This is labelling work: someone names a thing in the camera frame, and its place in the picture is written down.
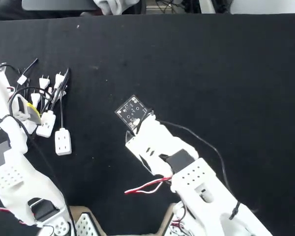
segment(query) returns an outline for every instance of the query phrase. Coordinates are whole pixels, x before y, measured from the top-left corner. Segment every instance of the electrical plug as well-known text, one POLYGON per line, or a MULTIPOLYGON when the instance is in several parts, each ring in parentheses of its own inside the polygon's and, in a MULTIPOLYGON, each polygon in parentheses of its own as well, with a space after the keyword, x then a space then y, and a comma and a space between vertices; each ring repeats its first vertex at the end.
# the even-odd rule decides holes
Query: electrical plug
POLYGON ((25 75, 21 75, 21 77, 17 80, 17 83, 19 85, 23 85, 26 82, 26 80, 28 80, 28 78, 25 75))
POLYGON ((32 93, 30 95, 32 105, 37 108, 41 95, 39 93, 32 93))
POLYGON ((63 83, 63 81, 64 81, 64 75, 61 75, 59 72, 59 74, 56 75, 54 89, 58 89, 59 86, 63 83))
POLYGON ((44 75, 41 78, 39 78, 39 87, 41 89, 46 89, 49 84, 50 84, 49 76, 46 79, 44 78, 44 75))
POLYGON ((67 129, 61 128, 55 132, 55 150, 58 156, 72 153, 70 132, 67 129))
POLYGON ((36 134, 41 137, 49 138, 54 129, 56 115, 53 111, 44 112, 41 116, 41 125, 38 126, 36 134))

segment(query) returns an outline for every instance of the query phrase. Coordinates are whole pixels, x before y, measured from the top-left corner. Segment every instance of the white wire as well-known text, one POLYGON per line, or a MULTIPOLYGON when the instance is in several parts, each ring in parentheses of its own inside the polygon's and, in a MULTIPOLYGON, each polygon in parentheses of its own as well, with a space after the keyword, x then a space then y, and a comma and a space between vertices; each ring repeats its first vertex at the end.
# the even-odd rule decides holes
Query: white wire
POLYGON ((158 184, 158 186, 154 189, 154 190, 152 190, 152 191, 143 191, 143 190, 139 190, 139 191, 136 191, 136 193, 146 193, 146 194, 151 194, 151 193, 155 193, 158 189, 159 189, 159 187, 162 185, 162 183, 163 182, 160 182, 159 184, 158 184))
POLYGON ((133 189, 129 189, 129 190, 125 191, 124 193, 128 193, 128 192, 133 192, 133 191, 136 191, 136 190, 140 190, 140 189, 144 188, 144 187, 147 186, 147 185, 151 185, 151 184, 153 184, 154 182, 157 182, 157 181, 162 181, 163 179, 164 179, 164 178, 158 178, 158 179, 152 180, 152 181, 150 181, 150 182, 148 182, 148 183, 143 184, 143 185, 140 186, 140 187, 136 187, 136 188, 133 188, 133 189))

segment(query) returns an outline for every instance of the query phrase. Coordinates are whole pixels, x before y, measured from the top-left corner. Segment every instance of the black fabric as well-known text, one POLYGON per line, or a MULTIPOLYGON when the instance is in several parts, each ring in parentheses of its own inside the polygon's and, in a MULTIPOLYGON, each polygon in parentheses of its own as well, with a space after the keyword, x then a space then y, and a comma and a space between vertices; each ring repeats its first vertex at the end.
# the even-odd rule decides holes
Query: black fabric
MULTIPOLYGON (((295 236, 295 15, 161 15, 0 22, 0 62, 33 81, 72 69, 64 126, 73 153, 38 138, 70 205, 85 205, 108 235, 156 232, 177 197, 124 190, 154 179, 125 148, 114 111, 131 95, 161 120, 192 129, 222 153, 231 188, 275 236, 295 236)), ((222 179, 218 157, 188 133, 222 179)), ((50 176, 37 152, 30 162, 50 176)), ((33 235, 0 213, 0 235, 33 235)))

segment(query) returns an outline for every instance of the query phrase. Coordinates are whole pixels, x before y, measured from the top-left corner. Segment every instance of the table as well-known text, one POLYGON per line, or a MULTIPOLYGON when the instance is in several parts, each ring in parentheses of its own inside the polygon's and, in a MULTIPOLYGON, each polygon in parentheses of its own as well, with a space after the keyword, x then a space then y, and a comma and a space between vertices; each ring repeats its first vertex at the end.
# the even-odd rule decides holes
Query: table
MULTIPOLYGON (((0 22, 0 62, 25 67, 36 57, 33 84, 72 69, 65 127, 73 154, 58 157, 52 138, 37 141, 69 204, 89 207, 108 235, 156 232, 177 201, 168 186, 154 195, 123 194, 155 178, 124 147, 126 126, 114 114, 133 94, 160 119, 215 145, 236 197, 259 209, 273 235, 295 235, 295 15, 0 22)), ((212 150, 170 130, 222 179, 212 150)), ((34 150, 27 157, 50 175, 34 150)), ((1 236, 35 232, 0 213, 1 236)))

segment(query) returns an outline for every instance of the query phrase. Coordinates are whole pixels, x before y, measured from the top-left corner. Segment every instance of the black cable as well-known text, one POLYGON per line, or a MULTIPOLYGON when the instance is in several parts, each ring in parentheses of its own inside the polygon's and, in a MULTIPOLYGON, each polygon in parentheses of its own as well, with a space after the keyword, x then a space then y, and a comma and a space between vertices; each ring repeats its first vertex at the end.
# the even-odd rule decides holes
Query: black cable
MULTIPOLYGON (((20 120, 16 119, 16 118, 13 117, 12 115, 6 115, 6 116, 4 116, 2 119, 0 119, 0 123, 1 123, 5 118, 7 118, 7 117, 12 117, 12 118, 13 118, 13 119, 14 119, 14 120, 15 120, 15 121, 21 126, 21 128, 24 130, 24 132, 25 132, 27 138, 28 138, 29 141, 32 143, 32 145, 34 146, 34 148, 38 151, 39 155, 43 158, 45 164, 47 165, 47 167, 49 168, 49 170, 50 170, 52 176, 54 177, 54 180, 57 182, 57 184, 55 184, 55 186, 59 189, 59 191, 60 191, 61 193, 63 193, 63 190, 60 188, 60 182, 59 182, 59 180, 58 180, 58 178, 57 178, 57 176, 56 176, 56 174, 55 174, 55 171, 54 171, 53 167, 50 165, 50 163, 48 162, 48 160, 47 160, 46 156, 44 155, 43 151, 40 149, 40 147, 39 147, 39 146, 37 145, 37 143, 34 141, 34 139, 32 138, 32 136, 28 133, 28 131, 26 130, 26 127, 23 125, 23 123, 22 123, 20 120)), ((64 203, 65 203, 65 205, 66 205, 66 207, 67 207, 67 209, 68 209, 68 213, 69 213, 70 219, 71 219, 71 221, 72 221, 74 235, 77 236, 77 231, 76 231, 76 228, 75 228, 75 225, 74 225, 74 219, 73 219, 73 216, 72 216, 72 213, 71 213, 70 207, 69 207, 69 205, 68 205, 68 203, 67 203, 67 200, 66 200, 66 198, 64 197, 64 195, 63 195, 63 199, 64 199, 64 203)))
POLYGON ((17 90, 10 98, 9 100, 9 112, 10 112, 10 115, 13 114, 13 111, 12 111, 12 103, 13 103, 13 100, 14 98, 16 97, 16 95, 18 95, 20 92, 24 91, 24 90, 27 90, 27 89, 37 89, 39 91, 43 91, 45 94, 47 94, 48 96, 52 97, 50 93, 48 93, 46 90, 42 89, 42 88, 38 88, 38 87, 26 87, 26 88, 21 88, 19 90, 17 90))
POLYGON ((237 213, 238 213, 238 209, 239 209, 239 205, 240 205, 240 202, 237 201, 236 206, 235 206, 235 208, 233 209, 233 212, 232 212, 232 214, 231 214, 229 220, 233 220, 233 218, 237 215, 237 213))
POLYGON ((167 9, 167 7, 168 7, 170 4, 172 4, 173 1, 174 1, 174 0, 171 0, 171 1, 166 5, 166 7, 164 8, 164 13, 166 13, 166 9, 167 9))
POLYGON ((36 58, 22 73, 22 75, 25 75, 26 72, 28 72, 29 69, 31 69, 31 67, 38 62, 38 58, 36 58))
POLYGON ((177 128, 180 128, 180 129, 184 129, 186 131, 188 131, 189 133, 191 133, 193 136, 195 136, 197 139, 199 139, 201 142, 205 143, 206 145, 208 145, 210 148, 212 148, 218 155, 218 157, 220 158, 220 161, 221 161, 221 165, 222 165, 222 172, 223 172, 223 179, 224 179, 224 183, 227 187, 227 189, 230 191, 230 193, 233 195, 232 191, 231 191, 231 188, 230 188, 230 185, 229 185, 229 182, 228 182, 228 179, 227 179, 227 175, 226 175, 226 170, 225 170, 225 163, 224 163, 224 160, 222 158, 222 155, 220 154, 220 152, 216 149, 216 147, 214 147, 212 144, 210 144, 209 142, 207 142, 206 140, 204 140, 203 138, 199 137, 197 134, 195 134, 192 130, 182 126, 182 125, 179 125, 179 124, 174 124, 174 123, 171 123, 171 122, 168 122, 168 121, 162 121, 162 120, 158 120, 159 122, 163 123, 163 124, 168 124, 168 125, 171 125, 171 126, 175 126, 177 128))
POLYGON ((63 91, 61 91, 60 93, 60 115, 61 115, 61 128, 63 128, 63 107, 62 107, 62 95, 63 95, 63 91))
MULTIPOLYGON (((207 142, 203 138, 199 137, 192 130, 190 130, 190 129, 182 126, 182 125, 174 124, 174 123, 171 123, 171 122, 168 122, 168 121, 162 121, 162 120, 158 120, 158 121, 160 123, 163 123, 163 124, 168 124, 168 125, 171 125, 171 126, 175 126, 177 128, 180 128, 180 129, 184 129, 184 130, 188 131, 189 133, 191 133, 193 136, 195 136, 197 139, 199 139, 200 141, 202 141, 203 143, 205 143, 206 145, 208 145, 210 148, 212 148, 217 153, 218 157, 220 158, 221 165, 222 165, 222 172, 223 172, 223 179, 224 179, 225 186, 228 189, 228 191, 234 196, 234 194, 233 194, 233 192, 231 190, 231 187, 229 185, 228 179, 227 179, 224 160, 223 160, 222 155, 220 154, 220 152, 216 149, 216 147, 214 147, 212 144, 210 144, 209 142, 207 142)), ((237 201, 237 204, 234 207, 234 209, 232 211, 232 214, 231 214, 231 216, 229 218, 230 220, 232 220, 237 215, 239 206, 240 206, 240 201, 237 201)))
MULTIPOLYGON (((54 89, 54 91, 51 93, 52 98, 55 96, 56 91, 57 91, 57 89, 54 89)), ((43 108, 43 109, 41 110, 41 112, 40 112, 41 114, 43 114, 43 113, 48 109, 49 104, 50 104, 52 101, 53 101, 53 100, 51 99, 51 100, 49 100, 49 101, 46 102, 44 108, 43 108)))
POLYGON ((158 8, 161 10, 161 12, 164 14, 165 12, 163 11, 163 9, 161 8, 161 6, 158 4, 158 0, 155 0, 156 5, 158 6, 158 8))
POLYGON ((9 64, 2 64, 0 65, 0 68, 2 67, 10 67, 12 68, 12 70, 18 75, 18 76, 21 76, 21 73, 20 73, 20 70, 19 69, 16 69, 14 66, 12 65, 9 65, 9 64))
POLYGON ((62 84, 60 85, 60 87, 58 88, 58 91, 54 97, 54 102, 50 107, 50 111, 53 111, 55 104, 56 104, 57 100, 59 99, 59 95, 61 94, 62 90, 65 90, 65 87, 66 87, 68 80, 69 80, 69 74, 70 74, 70 69, 67 68, 67 71, 64 74, 64 80, 63 80, 62 84))

